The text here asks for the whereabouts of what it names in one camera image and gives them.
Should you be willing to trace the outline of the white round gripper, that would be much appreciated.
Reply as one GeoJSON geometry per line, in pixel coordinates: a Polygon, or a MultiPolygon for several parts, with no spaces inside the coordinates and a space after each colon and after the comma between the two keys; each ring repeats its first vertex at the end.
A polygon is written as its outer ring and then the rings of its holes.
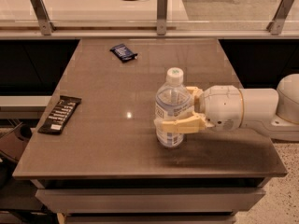
{"type": "Polygon", "coordinates": [[[198,133],[206,128],[215,132],[232,131],[240,127],[243,116],[241,92],[234,86],[212,86],[203,92],[195,86],[186,87],[191,105],[199,104],[199,112],[185,119],[155,119],[156,128],[165,133],[198,133]]]}

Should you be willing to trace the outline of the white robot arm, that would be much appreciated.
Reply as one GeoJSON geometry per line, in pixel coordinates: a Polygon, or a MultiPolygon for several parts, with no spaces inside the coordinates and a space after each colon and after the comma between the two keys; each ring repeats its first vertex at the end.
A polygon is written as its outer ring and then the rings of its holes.
{"type": "Polygon", "coordinates": [[[190,87],[189,92],[198,107],[174,119],[155,119],[159,131],[188,134],[243,128],[272,139],[299,141],[298,74],[284,77],[274,89],[212,86],[205,91],[190,87]]]}

